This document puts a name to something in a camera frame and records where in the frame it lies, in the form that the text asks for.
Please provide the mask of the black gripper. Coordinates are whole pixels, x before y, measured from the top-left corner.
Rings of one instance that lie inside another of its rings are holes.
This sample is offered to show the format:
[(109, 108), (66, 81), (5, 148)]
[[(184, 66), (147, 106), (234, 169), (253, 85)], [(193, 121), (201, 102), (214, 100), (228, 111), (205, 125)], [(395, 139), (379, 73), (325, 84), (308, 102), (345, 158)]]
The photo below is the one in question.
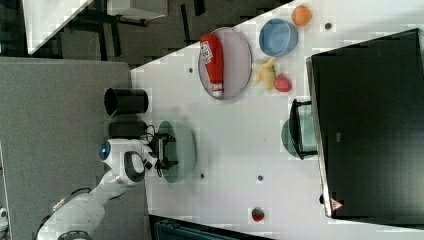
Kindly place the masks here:
[(165, 147), (169, 142), (175, 142), (176, 138), (168, 133), (156, 134), (153, 136), (151, 142), (148, 144), (150, 150), (148, 151), (148, 160), (146, 168), (151, 169), (170, 169), (178, 165), (178, 161), (166, 161)]

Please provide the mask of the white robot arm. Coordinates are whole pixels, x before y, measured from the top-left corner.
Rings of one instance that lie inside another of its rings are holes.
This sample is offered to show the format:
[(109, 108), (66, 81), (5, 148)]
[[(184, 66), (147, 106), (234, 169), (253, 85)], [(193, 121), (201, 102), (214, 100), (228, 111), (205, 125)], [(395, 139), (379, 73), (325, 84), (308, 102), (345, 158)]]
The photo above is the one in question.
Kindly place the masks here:
[(157, 134), (152, 141), (109, 139), (100, 147), (99, 158), (109, 170), (96, 187), (59, 202), (37, 230), (34, 240), (93, 240), (91, 234), (105, 217), (105, 205), (140, 184), (147, 170), (158, 169), (165, 160), (165, 146), (174, 143), (170, 134)]

